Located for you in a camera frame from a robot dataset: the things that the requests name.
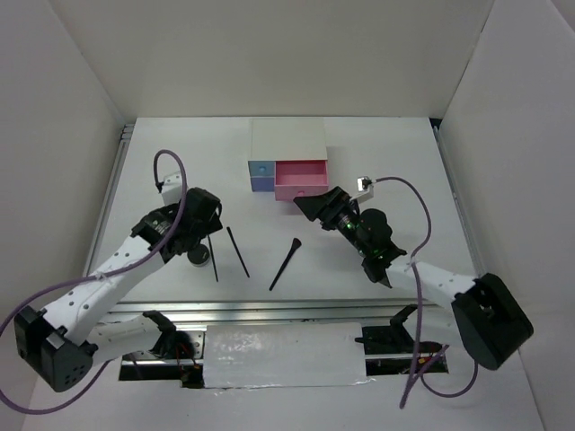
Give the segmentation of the pink drawer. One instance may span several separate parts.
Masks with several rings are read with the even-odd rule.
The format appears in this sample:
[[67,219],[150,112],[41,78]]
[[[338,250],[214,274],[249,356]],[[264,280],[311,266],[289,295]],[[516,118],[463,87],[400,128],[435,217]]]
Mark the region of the pink drawer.
[[328,189],[326,160],[276,162],[274,193],[277,201],[321,195]]

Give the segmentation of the black fan makeup brush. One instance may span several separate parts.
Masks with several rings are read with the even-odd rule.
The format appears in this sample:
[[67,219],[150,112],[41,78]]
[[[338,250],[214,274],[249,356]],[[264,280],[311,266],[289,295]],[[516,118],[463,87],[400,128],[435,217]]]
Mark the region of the black fan makeup brush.
[[270,284],[269,287],[269,291],[271,292],[275,285],[278,283],[279,278],[281,277],[281,275],[283,274],[283,272],[285,271],[285,269],[288,266],[288,263],[291,261],[291,259],[293,258],[294,254],[296,253],[296,251],[302,246],[302,242],[298,239],[298,238],[294,238],[292,240],[290,249],[287,253],[287,256],[285,257],[285,259],[283,260],[283,262],[281,263],[279,270],[276,274],[276,276],[273,278],[272,283]]

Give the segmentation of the black round powder jar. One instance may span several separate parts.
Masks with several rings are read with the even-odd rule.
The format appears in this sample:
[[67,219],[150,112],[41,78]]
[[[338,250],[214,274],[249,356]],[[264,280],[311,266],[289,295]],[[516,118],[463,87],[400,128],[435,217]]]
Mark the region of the black round powder jar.
[[200,244],[195,249],[187,252],[187,259],[196,268],[206,266],[211,260],[211,254],[207,246]]

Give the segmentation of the white drawer cabinet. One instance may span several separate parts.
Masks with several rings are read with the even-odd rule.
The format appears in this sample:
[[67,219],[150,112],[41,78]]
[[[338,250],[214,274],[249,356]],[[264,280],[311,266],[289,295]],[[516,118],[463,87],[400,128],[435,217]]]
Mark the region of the white drawer cabinet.
[[256,118],[250,123],[250,160],[326,160],[327,141],[321,118]]

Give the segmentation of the thin black makeup brush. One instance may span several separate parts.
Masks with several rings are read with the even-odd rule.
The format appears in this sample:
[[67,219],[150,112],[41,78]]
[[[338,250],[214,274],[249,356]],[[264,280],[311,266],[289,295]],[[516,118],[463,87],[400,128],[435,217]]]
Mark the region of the thin black makeup brush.
[[250,275],[249,270],[248,270],[248,268],[247,268],[247,266],[246,266],[246,264],[245,264],[245,262],[244,262],[242,253],[240,252],[240,249],[239,249],[239,247],[238,247],[238,245],[237,245],[237,242],[236,242],[236,240],[235,240],[235,238],[234,238],[234,234],[233,234],[233,232],[232,232],[231,227],[230,227],[230,226],[227,226],[227,227],[226,227],[226,231],[227,231],[228,236],[229,236],[229,238],[230,238],[230,241],[231,241],[231,243],[232,243],[232,245],[233,245],[233,247],[234,247],[234,251],[235,251],[235,253],[236,253],[236,255],[237,255],[237,258],[239,259],[239,261],[240,261],[240,263],[241,263],[241,266],[242,266],[242,268],[243,268],[244,274],[245,274],[248,278],[250,278],[251,275]]

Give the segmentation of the aluminium rail frame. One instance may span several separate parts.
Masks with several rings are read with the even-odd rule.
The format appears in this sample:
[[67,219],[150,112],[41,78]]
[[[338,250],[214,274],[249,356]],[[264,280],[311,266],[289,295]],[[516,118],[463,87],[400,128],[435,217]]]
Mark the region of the aluminium rail frame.
[[120,303],[105,313],[102,321],[127,321],[147,311],[189,325],[385,320],[414,303],[412,299]]

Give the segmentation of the white foam block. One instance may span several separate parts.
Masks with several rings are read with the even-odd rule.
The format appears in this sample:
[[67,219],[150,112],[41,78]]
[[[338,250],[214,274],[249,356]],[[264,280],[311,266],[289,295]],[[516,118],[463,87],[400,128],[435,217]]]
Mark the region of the white foam block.
[[367,381],[355,322],[209,326],[203,380],[209,389],[352,386]]

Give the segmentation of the light blue drawer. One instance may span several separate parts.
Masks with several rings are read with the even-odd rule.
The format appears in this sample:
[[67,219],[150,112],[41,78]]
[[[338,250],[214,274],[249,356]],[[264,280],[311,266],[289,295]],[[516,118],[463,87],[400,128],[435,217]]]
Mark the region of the light blue drawer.
[[273,177],[275,175],[274,161],[254,161],[248,162],[249,173],[251,177]]

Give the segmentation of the purple drawer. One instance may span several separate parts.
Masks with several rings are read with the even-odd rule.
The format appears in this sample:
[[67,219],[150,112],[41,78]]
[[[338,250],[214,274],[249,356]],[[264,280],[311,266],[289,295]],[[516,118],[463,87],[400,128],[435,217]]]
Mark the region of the purple drawer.
[[275,178],[273,176],[253,176],[250,178],[252,192],[273,192]]

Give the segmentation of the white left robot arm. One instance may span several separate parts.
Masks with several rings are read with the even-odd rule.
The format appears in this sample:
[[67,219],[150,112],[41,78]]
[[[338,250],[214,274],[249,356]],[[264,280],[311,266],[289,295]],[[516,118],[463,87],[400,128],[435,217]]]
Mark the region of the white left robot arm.
[[145,215],[121,246],[92,274],[56,301],[36,311],[25,306],[14,317],[19,355],[53,391],[71,389],[100,363],[138,351],[174,359],[190,339],[158,311],[127,321],[103,323],[130,290],[172,258],[196,249],[222,228],[219,198],[201,188]]

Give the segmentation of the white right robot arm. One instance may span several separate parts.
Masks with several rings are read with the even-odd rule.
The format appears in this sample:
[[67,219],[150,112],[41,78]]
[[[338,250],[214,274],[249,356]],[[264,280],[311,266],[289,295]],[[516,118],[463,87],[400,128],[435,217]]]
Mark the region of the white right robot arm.
[[422,297],[452,312],[469,356],[488,370],[497,370],[534,334],[534,327],[503,280],[486,273],[471,277],[425,262],[413,262],[392,241],[385,213],[358,205],[336,187],[322,195],[296,197],[294,203],[311,222],[336,230],[363,257],[362,268],[373,283],[415,288],[418,271]]

